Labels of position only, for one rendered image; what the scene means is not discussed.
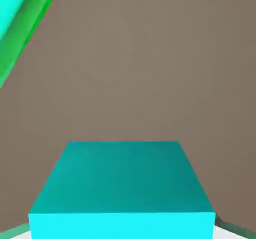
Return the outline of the small cyan cube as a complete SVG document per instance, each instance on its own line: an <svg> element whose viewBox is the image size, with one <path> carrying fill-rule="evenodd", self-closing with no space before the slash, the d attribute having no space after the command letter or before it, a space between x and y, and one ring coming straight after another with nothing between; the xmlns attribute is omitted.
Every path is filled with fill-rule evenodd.
<svg viewBox="0 0 256 239"><path fill-rule="evenodd" d="M28 214L31 239L213 239L215 217L175 141L70 142Z"/></svg>

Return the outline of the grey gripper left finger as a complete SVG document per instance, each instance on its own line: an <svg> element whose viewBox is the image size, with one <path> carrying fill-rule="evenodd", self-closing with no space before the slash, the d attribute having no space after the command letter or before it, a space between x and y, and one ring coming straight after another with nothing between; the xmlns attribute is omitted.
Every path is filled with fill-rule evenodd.
<svg viewBox="0 0 256 239"><path fill-rule="evenodd" d="M19 226L10 228L6 231L0 232L0 239L11 239L16 236L19 236L23 233L26 233L30 230L29 223L24 223Z"/></svg>

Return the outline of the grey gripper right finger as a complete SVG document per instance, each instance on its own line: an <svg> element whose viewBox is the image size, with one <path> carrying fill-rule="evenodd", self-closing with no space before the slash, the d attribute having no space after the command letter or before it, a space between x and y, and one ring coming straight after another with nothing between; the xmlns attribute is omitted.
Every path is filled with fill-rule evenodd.
<svg viewBox="0 0 256 239"><path fill-rule="evenodd" d="M256 232L240 227L230 222L223 221L218 215L215 216L215 225L227 232L236 234L246 239L256 239Z"/></svg>

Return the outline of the large green box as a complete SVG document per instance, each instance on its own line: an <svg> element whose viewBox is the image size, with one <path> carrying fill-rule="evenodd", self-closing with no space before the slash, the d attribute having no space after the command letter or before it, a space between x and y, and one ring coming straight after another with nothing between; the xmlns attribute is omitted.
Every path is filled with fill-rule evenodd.
<svg viewBox="0 0 256 239"><path fill-rule="evenodd" d="M0 0L0 88L53 0Z"/></svg>

